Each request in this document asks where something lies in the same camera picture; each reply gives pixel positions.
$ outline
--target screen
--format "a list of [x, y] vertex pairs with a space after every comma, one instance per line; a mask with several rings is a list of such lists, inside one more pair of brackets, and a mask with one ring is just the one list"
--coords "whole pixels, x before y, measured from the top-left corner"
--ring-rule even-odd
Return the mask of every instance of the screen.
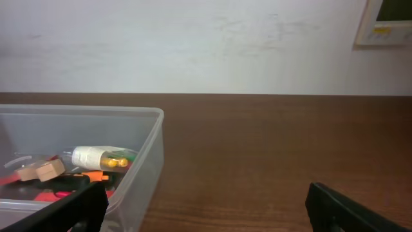
[[412, 21], [412, 0], [383, 0], [376, 21]]

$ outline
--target yellow sticker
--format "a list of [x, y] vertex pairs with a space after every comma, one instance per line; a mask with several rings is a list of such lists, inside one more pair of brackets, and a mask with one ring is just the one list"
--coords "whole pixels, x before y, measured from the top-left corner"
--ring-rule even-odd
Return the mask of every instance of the yellow sticker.
[[373, 32], [375, 32], [375, 34], [389, 34], [391, 33], [391, 28], [375, 28]]

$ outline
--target wooden table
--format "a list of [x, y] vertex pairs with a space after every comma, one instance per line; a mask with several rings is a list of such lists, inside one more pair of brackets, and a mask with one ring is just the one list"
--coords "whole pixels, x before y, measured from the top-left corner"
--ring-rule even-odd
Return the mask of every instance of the wooden table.
[[141, 232], [311, 231], [320, 181], [412, 228], [412, 98], [0, 94], [1, 103], [159, 107], [165, 166]]

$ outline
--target plastic bottle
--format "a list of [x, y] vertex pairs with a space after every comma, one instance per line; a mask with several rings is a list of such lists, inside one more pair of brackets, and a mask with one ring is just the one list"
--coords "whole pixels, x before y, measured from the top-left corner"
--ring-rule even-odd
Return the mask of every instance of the plastic bottle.
[[112, 146], [77, 146], [59, 152], [67, 173], [86, 170], [126, 172], [137, 152]]

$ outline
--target white control panel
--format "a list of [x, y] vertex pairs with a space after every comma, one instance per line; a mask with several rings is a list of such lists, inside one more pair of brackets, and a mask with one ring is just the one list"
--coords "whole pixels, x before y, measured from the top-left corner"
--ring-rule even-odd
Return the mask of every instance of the white control panel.
[[412, 44], [412, 0], [369, 0], [355, 44]]

